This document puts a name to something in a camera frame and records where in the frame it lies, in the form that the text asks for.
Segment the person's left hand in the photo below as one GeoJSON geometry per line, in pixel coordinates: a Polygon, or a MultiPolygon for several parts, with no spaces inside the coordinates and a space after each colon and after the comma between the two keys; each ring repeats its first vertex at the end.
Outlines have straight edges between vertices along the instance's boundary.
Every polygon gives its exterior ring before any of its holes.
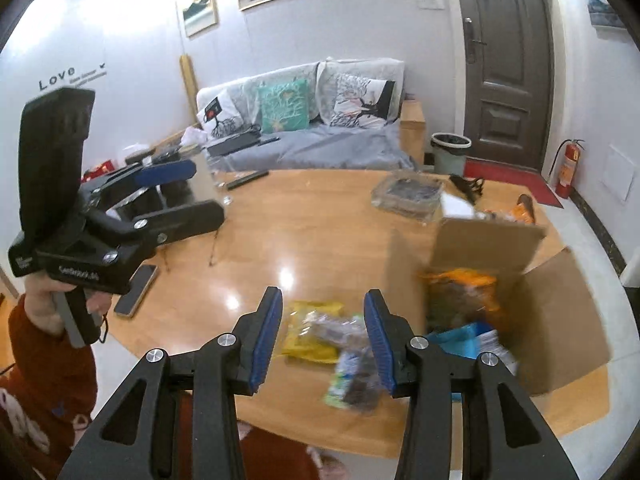
{"type": "Polygon", "coordinates": [[[24,285],[24,310],[29,321],[48,335],[61,336],[65,332],[64,322],[56,310],[53,294],[71,292],[75,286],[52,280],[44,272],[27,275],[24,285]]]}

